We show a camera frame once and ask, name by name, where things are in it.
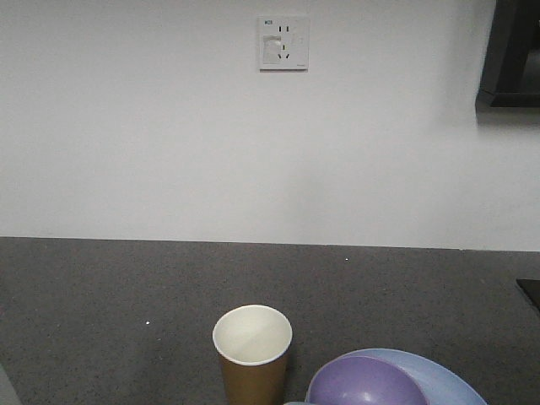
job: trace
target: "paper cup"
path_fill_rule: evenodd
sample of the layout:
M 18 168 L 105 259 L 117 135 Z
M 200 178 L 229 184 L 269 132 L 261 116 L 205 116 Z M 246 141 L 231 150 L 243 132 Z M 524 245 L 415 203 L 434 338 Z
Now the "paper cup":
M 281 405 L 289 320 L 265 305 L 246 305 L 223 315 L 212 339 L 219 353 L 229 405 Z

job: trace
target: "purple bowl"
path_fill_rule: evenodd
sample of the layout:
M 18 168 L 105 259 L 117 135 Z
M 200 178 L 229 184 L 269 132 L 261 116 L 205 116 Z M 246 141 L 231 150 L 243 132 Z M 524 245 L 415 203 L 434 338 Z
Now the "purple bowl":
M 364 356 L 338 358 L 322 366 L 305 400 L 317 405 L 429 405 L 407 373 Z

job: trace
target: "black object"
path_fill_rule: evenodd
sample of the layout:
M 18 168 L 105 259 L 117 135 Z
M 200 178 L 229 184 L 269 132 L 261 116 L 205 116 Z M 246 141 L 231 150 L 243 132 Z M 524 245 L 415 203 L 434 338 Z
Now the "black object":
M 477 101 L 540 107 L 540 1 L 497 0 Z
M 518 278 L 516 282 L 525 291 L 525 294 L 531 299 L 532 303 L 540 310 L 540 280 Z

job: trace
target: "speckled countertop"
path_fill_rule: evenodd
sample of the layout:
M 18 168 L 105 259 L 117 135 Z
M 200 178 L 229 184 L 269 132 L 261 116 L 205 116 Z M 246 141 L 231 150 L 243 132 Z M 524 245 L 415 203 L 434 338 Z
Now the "speckled countertop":
M 490 405 L 538 405 L 540 253 L 0 238 L 0 364 L 31 404 L 225 404 L 213 324 L 290 319 L 286 400 L 359 348 L 430 358 Z

